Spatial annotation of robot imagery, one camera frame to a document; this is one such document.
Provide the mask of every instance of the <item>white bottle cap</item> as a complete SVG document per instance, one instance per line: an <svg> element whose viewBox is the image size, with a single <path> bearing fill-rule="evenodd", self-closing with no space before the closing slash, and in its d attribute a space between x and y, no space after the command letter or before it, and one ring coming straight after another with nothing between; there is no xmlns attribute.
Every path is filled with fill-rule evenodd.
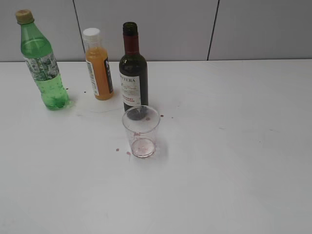
<svg viewBox="0 0 312 234"><path fill-rule="evenodd" d="M87 43L94 43L100 41L100 30L97 28L87 28L85 29L83 34L83 39Z"/></svg>

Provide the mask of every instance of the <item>cup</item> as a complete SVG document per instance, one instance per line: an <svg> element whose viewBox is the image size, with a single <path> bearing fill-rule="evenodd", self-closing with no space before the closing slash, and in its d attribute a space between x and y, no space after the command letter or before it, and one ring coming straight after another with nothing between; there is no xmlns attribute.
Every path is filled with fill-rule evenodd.
<svg viewBox="0 0 312 234"><path fill-rule="evenodd" d="M123 114L122 124L133 155L148 157L155 152L159 122L159 113L150 106L135 106Z"/></svg>

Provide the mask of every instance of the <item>bottle cap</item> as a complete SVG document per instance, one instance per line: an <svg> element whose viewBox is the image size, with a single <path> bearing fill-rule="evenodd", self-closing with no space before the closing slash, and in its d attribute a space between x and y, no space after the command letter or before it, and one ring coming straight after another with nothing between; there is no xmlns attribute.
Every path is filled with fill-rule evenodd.
<svg viewBox="0 0 312 234"><path fill-rule="evenodd" d="M28 24L35 21L31 11L27 9L17 11L15 17L18 20L18 24Z"/></svg>
<svg viewBox="0 0 312 234"><path fill-rule="evenodd" d="M82 37L87 43L100 41L100 30L97 28L87 28L82 32Z"/></svg>

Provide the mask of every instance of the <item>wine label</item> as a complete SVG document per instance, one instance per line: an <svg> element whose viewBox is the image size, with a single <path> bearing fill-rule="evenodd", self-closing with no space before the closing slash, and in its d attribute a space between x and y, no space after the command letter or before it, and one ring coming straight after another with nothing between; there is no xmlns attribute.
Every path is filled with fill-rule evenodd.
<svg viewBox="0 0 312 234"><path fill-rule="evenodd" d="M122 99L128 106L141 105L140 77L129 77L120 73Z"/></svg>

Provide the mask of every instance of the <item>wine bottle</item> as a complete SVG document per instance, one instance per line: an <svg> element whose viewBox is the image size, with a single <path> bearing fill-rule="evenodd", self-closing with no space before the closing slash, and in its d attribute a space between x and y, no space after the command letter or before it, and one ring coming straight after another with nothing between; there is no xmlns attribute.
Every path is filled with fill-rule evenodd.
<svg viewBox="0 0 312 234"><path fill-rule="evenodd" d="M122 99L125 111L148 105L147 63L139 53L137 24L123 24L125 55L119 62Z"/></svg>

